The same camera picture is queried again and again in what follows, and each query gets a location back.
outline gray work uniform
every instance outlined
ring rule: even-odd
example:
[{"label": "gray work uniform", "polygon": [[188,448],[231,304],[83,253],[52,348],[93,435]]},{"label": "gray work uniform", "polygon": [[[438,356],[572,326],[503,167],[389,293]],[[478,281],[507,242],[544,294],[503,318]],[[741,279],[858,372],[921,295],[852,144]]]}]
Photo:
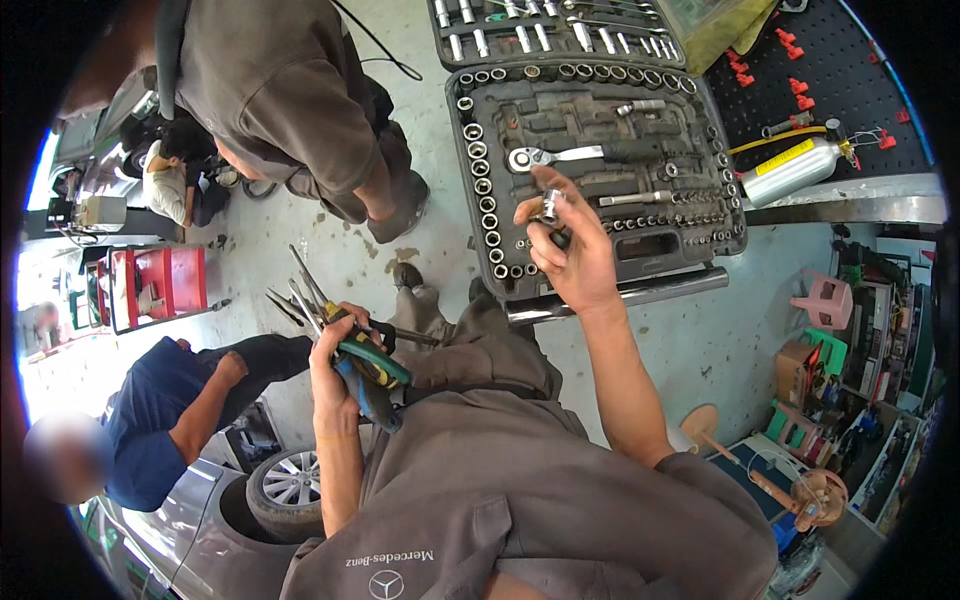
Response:
[{"label": "gray work uniform", "polygon": [[383,157],[406,184],[410,151],[389,96],[367,78],[328,0],[165,0],[157,88],[268,180],[363,223],[353,190]]},{"label": "gray work uniform", "polygon": [[[281,598],[480,598],[495,571],[557,600],[765,590],[777,545],[729,475],[691,454],[648,469],[592,444],[534,344],[469,331],[461,321],[410,367],[416,387],[475,389],[434,394],[377,434],[360,510],[298,550]],[[484,389],[503,384],[533,392]]]}]

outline yellow label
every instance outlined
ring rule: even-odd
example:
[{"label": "yellow label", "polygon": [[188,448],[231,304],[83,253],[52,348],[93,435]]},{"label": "yellow label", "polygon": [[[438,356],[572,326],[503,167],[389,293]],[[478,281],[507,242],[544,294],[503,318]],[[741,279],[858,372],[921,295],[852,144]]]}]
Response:
[{"label": "yellow label", "polygon": [[759,164],[759,165],[757,166],[757,168],[756,168],[756,174],[757,174],[757,175],[763,175],[763,174],[766,173],[767,171],[772,171],[772,170],[776,169],[777,167],[781,166],[783,163],[785,163],[785,162],[787,162],[787,161],[790,161],[790,160],[793,160],[793,159],[796,158],[797,156],[803,154],[804,152],[810,151],[810,150],[813,150],[813,140],[812,140],[812,139],[806,140],[806,142],[804,142],[803,144],[797,144],[796,146],[794,146],[794,147],[791,148],[790,150],[788,150],[788,151],[786,151],[786,152],[782,152],[782,153],[774,156],[774,157],[771,158],[770,160],[767,160],[766,162],[763,162],[763,163]]}]

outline cardboard box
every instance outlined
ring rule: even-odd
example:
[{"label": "cardboard box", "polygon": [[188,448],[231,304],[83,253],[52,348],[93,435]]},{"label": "cardboard box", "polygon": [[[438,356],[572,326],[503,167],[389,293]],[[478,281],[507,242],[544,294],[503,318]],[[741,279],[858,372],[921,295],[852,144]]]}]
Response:
[{"label": "cardboard box", "polygon": [[806,373],[810,354],[816,348],[810,344],[788,341],[774,356],[777,368],[777,399],[804,409]]}]

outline person's right hand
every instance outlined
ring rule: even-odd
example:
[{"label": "person's right hand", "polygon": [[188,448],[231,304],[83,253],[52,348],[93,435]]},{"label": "person's right hand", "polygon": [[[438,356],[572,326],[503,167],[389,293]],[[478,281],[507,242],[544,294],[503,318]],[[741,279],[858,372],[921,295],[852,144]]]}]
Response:
[{"label": "person's right hand", "polygon": [[[530,258],[546,273],[564,302],[581,317],[622,305],[623,300],[616,291],[613,246],[596,213],[573,181],[556,170],[534,167],[531,172],[540,189],[553,188],[566,194],[566,202],[562,199],[556,202],[557,228],[567,226],[573,235],[570,247],[564,253],[550,241],[548,226],[542,223],[527,225],[527,237],[533,244]],[[532,215],[542,211],[542,207],[542,197],[520,203],[514,213],[514,223],[527,223]]]},{"label": "person's right hand", "polygon": [[247,363],[243,361],[240,354],[237,354],[235,350],[231,350],[217,363],[217,371],[215,374],[223,377],[224,381],[232,388],[240,383],[240,380],[247,376],[248,372],[250,371],[247,369]]}]

